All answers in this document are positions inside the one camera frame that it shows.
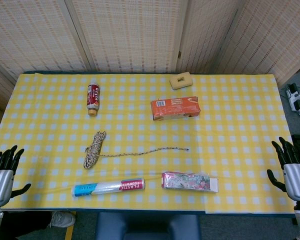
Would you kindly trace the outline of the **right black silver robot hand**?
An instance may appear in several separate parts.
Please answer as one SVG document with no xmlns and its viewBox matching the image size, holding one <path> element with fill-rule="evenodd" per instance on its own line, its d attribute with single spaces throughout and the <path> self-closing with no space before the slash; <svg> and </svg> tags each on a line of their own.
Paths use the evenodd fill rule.
<svg viewBox="0 0 300 240">
<path fill-rule="evenodd" d="M 300 202 L 300 145 L 294 145 L 283 137 L 279 137 L 279 143 L 272 141 L 277 158 L 282 170 L 284 182 L 280 182 L 274 176 L 271 169 L 266 173 L 273 186 L 287 193 L 293 201 Z"/>
</svg>

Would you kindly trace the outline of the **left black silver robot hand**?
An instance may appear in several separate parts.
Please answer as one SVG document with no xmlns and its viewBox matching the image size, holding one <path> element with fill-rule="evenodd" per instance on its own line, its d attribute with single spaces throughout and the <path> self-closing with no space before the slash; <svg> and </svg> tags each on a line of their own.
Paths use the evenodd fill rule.
<svg viewBox="0 0 300 240">
<path fill-rule="evenodd" d="M 26 193 L 31 184 L 26 184 L 23 188 L 13 190 L 14 178 L 24 149 L 17 150 L 14 145 L 6 151 L 0 151 L 0 207 L 6 205 L 10 199 Z"/>
</svg>

